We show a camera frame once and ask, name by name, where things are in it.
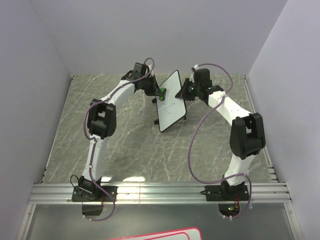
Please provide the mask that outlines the green whiteboard eraser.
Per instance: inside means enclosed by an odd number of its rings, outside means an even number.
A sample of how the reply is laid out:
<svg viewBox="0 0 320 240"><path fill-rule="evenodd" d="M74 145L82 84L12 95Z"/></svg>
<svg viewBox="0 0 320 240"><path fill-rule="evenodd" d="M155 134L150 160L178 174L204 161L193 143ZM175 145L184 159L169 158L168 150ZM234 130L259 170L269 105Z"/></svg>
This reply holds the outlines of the green whiteboard eraser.
<svg viewBox="0 0 320 240"><path fill-rule="evenodd" d="M160 101L164 101L165 99L166 99L166 92L167 92L167 89L165 88L165 87L162 87L162 88L160 88L160 91L161 91L161 93L160 93L160 96L159 96L159 100Z"/></svg>

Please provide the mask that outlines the small white whiteboard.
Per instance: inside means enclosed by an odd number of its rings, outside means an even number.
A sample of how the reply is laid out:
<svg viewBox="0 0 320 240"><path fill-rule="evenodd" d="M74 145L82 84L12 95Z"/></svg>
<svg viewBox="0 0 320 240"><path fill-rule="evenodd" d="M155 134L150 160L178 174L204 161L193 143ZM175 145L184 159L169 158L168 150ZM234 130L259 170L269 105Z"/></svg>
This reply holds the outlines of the small white whiteboard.
<svg viewBox="0 0 320 240"><path fill-rule="evenodd" d="M159 85L161 90L165 89L163 98L156 96L157 120L159 131L163 133L187 115L186 102L183 99L176 98L177 93L182 89L181 77L178 70L171 73L167 79Z"/></svg>

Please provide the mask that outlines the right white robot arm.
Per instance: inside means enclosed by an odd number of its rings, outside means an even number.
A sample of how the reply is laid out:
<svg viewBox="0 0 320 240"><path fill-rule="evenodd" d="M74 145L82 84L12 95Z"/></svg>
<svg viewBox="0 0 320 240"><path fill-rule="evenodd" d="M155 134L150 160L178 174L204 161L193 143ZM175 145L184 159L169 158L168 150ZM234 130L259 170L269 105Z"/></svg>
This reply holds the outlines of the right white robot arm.
<svg viewBox="0 0 320 240"><path fill-rule="evenodd" d="M232 157L219 183L222 197L232 200L244 190L249 166L255 156L265 148L266 137L262 115L244 109L232 100L228 93L222 87L213 85L209 69L195 65L191 77L185 80L175 97L185 101L199 98L213 111L218 111L229 123L229 147Z"/></svg>

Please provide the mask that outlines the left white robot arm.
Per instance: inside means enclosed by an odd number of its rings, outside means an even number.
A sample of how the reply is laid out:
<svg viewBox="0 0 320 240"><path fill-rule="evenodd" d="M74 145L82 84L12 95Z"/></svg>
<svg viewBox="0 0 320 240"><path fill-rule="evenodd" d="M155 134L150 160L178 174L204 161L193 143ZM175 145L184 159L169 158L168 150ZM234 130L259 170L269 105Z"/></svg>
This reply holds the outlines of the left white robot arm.
<svg viewBox="0 0 320 240"><path fill-rule="evenodd" d="M132 70L121 77L117 86L101 99L93 99L84 115L83 131L89 140L89 152L79 190L89 201L96 201L104 190L101 187L101 167L106 145L117 127L117 109L136 91L143 90L147 96L163 97L153 73L155 64L135 63Z"/></svg>

